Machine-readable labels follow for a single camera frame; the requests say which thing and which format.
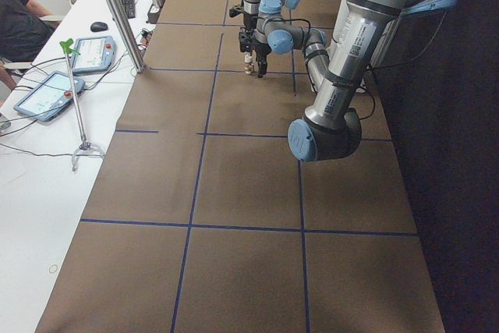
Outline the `white brass PPR valve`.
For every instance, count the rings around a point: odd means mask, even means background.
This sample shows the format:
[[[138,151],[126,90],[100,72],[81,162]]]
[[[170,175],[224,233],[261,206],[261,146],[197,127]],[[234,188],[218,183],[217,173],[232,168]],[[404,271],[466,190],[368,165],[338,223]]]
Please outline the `white brass PPR valve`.
[[[244,72],[246,75],[252,75],[254,72],[253,56],[251,54],[244,55]]]

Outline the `black computer mouse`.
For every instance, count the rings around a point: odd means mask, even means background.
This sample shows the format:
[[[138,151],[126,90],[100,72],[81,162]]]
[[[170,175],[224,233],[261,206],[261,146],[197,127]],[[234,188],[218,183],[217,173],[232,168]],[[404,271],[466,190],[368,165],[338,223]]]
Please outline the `black computer mouse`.
[[[108,25],[104,22],[94,22],[90,25],[90,30],[94,33],[108,30]]]

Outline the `teach pendant far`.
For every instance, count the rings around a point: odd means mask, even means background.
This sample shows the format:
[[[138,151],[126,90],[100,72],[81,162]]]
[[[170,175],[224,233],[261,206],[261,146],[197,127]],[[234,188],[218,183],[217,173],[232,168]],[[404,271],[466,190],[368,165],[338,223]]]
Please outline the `teach pendant far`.
[[[71,58],[75,75],[88,75],[106,71],[114,61],[115,40],[112,36],[78,38]]]

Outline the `teach pendant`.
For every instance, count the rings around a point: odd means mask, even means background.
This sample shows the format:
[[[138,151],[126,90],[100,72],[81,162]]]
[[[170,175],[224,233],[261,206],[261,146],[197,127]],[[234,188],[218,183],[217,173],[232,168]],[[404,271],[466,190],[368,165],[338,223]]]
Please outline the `teach pendant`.
[[[54,71],[13,108],[29,118],[49,122],[74,102],[72,87],[66,73]]]
[[[106,71],[114,61],[115,40],[112,36],[78,38],[71,58],[75,75],[88,75]]]

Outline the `teach pendant near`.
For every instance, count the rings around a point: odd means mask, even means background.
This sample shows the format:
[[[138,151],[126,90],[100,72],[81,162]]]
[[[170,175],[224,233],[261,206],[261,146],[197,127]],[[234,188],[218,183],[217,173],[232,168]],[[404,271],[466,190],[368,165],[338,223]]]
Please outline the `teach pendant near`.
[[[49,122],[74,102],[72,87],[66,73],[54,71],[13,108],[29,118]]]

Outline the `seated person dark shirt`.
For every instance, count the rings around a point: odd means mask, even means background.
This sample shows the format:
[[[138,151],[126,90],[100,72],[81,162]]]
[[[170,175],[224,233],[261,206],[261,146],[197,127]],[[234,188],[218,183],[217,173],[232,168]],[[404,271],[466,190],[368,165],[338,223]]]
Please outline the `seated person dark shirt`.
[[[51,13],[35,0],[1,0],[1,60],[33,61],[55,31]]]

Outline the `aluminium frame post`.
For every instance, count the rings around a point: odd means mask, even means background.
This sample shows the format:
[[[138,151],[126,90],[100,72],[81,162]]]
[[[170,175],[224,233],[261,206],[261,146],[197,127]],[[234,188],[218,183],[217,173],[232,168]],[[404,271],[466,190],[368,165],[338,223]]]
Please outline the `aluminium frame post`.
[[[136,38],[129,25],[125,10],[122,7],[121,0],[106,0],[111,15],[119,29],[119,33],[126,46],[130,58],[133,61],[137,73],[142,73],[146,68],[143,57],[138,48]]]

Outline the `green handled reacher grabber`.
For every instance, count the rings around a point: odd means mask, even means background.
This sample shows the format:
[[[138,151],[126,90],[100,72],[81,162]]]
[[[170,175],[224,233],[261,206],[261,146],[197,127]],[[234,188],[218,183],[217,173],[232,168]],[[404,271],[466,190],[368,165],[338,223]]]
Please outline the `green handled reacher grabber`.
[[[86,134],[86,130],[85,130],[84,123],[83,123],[83,116],[82,116],[81,108],[80,108],[79,95],[78,95],[77,89],[76,89],[76,81],[75,81],[75,78],[73,75],[73,69],[71,67],[71,62],[70,62],[70,55],[73,52],[75,52],[75,50],[72,49],[73,43],[74,43],[74,41],[72,38],[69,38],[67,41],[60,41],[59,42],[59,44],[63,50],[63,55],[65,57],[66,68],[67,68],[67,72],[68,72],[69,82],[71,85],[73,104],[74,104],[74,108],[76,110],[76,119],[77,119],[79,131],[80,131],[81,144],[73,152],[72,157],[71,157],[72,171],[76,172],[78,169],[78,157],[91,156],[91,155],[94,155],[95,153],[97,153],[99,158],[103,158],[104,157],[104,150],[102,149],[102,147],[100,145],[98,145],[96,143],[91,143],[87,139],[87,134]]]

